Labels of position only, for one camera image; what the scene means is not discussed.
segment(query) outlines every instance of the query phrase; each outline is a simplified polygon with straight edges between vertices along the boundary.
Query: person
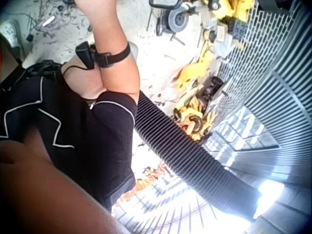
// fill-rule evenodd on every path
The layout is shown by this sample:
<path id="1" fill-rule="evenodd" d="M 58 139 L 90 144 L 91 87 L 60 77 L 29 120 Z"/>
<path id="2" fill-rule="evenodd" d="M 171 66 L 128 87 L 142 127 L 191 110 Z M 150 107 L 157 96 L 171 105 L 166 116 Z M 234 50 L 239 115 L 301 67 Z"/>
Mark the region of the person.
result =
<path id="1" fill-rule="evenodd" d="M 90 21 L 98 53 L 125 50 L 116 0 L 76 4 Z M 0 209 L 10 212 L 1 220 L 16 218 L 27 233 L 127 233 L 109 212 L 135 185 L 138 68 L 131 54 L 109 68 L 73 66 L 85 68 L 74 56 L 56 72 L 28 70 L 2 88 L 0 197 L 5 202 Z"/>

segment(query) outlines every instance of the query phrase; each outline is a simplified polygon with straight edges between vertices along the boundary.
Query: floor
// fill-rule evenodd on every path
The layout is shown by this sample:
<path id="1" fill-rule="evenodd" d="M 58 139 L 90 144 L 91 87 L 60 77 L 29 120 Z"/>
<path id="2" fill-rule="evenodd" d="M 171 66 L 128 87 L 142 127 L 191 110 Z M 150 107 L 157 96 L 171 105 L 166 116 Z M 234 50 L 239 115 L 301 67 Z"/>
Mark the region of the floor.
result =
<path id="1" fill-rule="evenodd" d="M 129 41 L 139 47 L 137 65 L 141 76 L 141 90 L 170 115 L 177 98 L 182 94 L 176 89 L 174 78 L 183 66 L 198 55 L 201 34 L 200 16 L 190 17 L 187 28 L 177 34 L 185 45 L 171 35 L 156 36 L 156 21 L 160 12 L 153 9 L 147 29 L 151 7 L 148 1 L 117 0 L 117 13 Z M 43 24 L 55 19 L 47 26 Z M 87 18 L 75 6 L 64 5 L 62 0 L 12 0 L 1 14 L 1 22 L 13 19 L 19 23 L 25 53 L 24 67 L 43 59 L 66 62 L 75 54 L 75 47 L 85 40 L 92 40 Z M 27 41 L 28 35 L 34 36 Z M 134 132 L 133 170 L 137 177 L 147 166 L 157 168 L 160 159 L 143 144 Z"/>

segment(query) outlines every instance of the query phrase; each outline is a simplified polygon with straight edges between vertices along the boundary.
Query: hand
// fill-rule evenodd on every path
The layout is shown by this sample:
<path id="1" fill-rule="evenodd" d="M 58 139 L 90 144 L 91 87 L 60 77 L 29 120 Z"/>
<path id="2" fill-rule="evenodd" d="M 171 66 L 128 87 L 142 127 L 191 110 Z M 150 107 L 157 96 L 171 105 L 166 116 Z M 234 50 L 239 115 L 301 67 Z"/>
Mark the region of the hand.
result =
<path id="1" fill-rule="evenodd" d="M 89 21 L 116 13 L 116 0 L 75 0 L 75 3 Z"/>

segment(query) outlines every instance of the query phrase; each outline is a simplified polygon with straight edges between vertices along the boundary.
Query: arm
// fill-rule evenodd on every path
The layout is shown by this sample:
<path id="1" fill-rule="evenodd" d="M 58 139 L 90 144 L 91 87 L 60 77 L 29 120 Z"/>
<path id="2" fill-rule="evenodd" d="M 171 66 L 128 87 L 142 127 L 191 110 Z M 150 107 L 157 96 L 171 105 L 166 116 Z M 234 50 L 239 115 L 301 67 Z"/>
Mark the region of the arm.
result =
<path id="1" fill-rule="evenodd" d="M 76 0 L 93 29 L 99 53 L 119 54 L 127 46 L 127 38 L 119 24 L 116 0 Z M 140 79 L 135 60 L 129 55 L 110 68 L 101 68 L 104 87 L 109 91 L 125 93 L 138 102 Z"/>
<path id="2" fill-rule="evenodd" d="M 24 144 L 3 143 L 1 192 L 30 233 L 129 233 L 47 158 L 35 155 Z"/>

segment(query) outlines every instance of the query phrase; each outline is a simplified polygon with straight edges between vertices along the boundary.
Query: black wristband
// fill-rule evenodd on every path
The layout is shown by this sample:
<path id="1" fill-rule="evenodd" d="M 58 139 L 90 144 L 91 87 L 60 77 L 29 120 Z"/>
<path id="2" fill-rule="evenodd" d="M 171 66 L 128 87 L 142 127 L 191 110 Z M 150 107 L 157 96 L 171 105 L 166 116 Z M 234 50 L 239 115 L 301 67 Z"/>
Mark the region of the black wristband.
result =
<path id="1" fill-rule="evenodd" d="M 120 52 L 117 55 L 112 55 L 111 53 L 102 53 L 99 54 L 97 51 L 95 52 L 95 59 L 98 63 L 98 66 L 101 68 L 108 68 L 113 66 L 114 63 L 123 61 L 130 54 L 131 49 L 129 43 L 124 51 Z"/>

